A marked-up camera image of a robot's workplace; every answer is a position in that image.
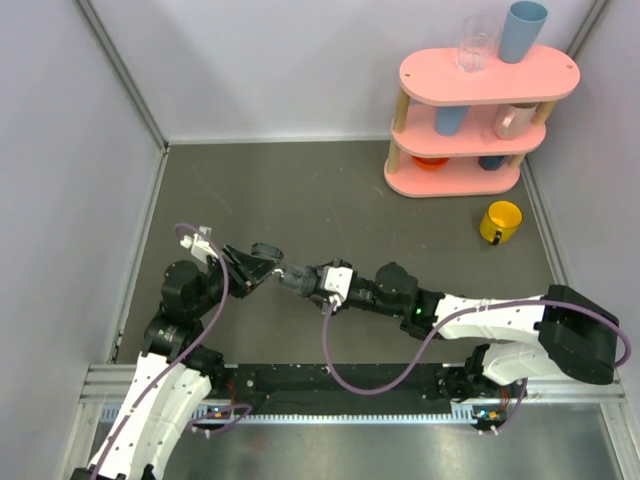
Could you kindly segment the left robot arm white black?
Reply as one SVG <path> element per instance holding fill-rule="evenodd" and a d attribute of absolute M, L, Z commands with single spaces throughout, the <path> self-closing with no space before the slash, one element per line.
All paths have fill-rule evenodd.
<path fill-rule="evenodd" d="M 114 424 L 74 479 L 161 479 L 193 412 L 220 394 L 230 375 L 221 353 L 202 346 L 201 319 L 220 312 L 228 297 L 244 298 L 280 266 L 282 252 L 256 243 L 250 253 L 211 248 L 186 238 L 192 260 L 164 272 L 158 311 L 147 326 L 133 380 Z"/>

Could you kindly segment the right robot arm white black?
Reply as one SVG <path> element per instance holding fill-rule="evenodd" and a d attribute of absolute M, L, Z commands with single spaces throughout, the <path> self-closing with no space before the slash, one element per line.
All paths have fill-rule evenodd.
<path fill-rule="evenodd" d="M 397 318 L 421 341 L 482 340 L 465 362 L 467 384 L 481 396 L 559 373 L 586 384 L 613 381 L 619 321 L 565 285 L 518 300 L 469 299 L 422 289 L 395 262 L 368 280 L 337 260 L 310 268 L 301 294 L 330 314 L 354 307 Z"/>

